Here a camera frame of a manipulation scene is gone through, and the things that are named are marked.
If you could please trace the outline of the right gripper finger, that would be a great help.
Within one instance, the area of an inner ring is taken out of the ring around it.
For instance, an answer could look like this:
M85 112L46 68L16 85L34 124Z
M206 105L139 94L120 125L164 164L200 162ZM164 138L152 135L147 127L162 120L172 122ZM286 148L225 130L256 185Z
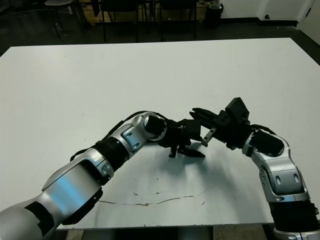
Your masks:
M214 120L217 118L215 113L201 113L201 112L190 112L189 113L195 120L199 120L200 124L205 128L212 128L215 126Z
M217 114L203 108L192 108L191 116L194 119L216 119L218 117Z

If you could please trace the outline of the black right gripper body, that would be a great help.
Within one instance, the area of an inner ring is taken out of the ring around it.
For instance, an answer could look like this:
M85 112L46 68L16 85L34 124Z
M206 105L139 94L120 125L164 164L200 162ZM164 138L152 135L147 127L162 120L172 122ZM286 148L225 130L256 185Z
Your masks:
M235 113L231 110L221 110L218 117L214 120L214 127L206 127L209 132L203 137L201 144L208 146L212 138L226 144L226 147L234 150L241 149L252 133L249 112Z

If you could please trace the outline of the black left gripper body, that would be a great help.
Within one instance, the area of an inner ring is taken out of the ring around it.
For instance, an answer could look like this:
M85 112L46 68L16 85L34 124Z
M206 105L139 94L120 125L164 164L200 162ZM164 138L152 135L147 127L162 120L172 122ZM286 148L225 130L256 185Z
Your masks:
M164 137L158 141L163 148L170 148L169 157L175 158L179 148L187 148L191 140L201 142L201 123L196 119L169 120Z

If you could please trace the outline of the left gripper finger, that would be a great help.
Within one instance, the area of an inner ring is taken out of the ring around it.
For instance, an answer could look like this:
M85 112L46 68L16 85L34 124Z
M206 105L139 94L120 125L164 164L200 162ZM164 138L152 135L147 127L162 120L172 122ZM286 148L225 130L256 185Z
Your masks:
M187 157L191 157L191 158L204 158L205 155L203 153L201 153L198 150L195 149L189 149L189 148L179 148L177 150L177 152L179 154L185 155Z

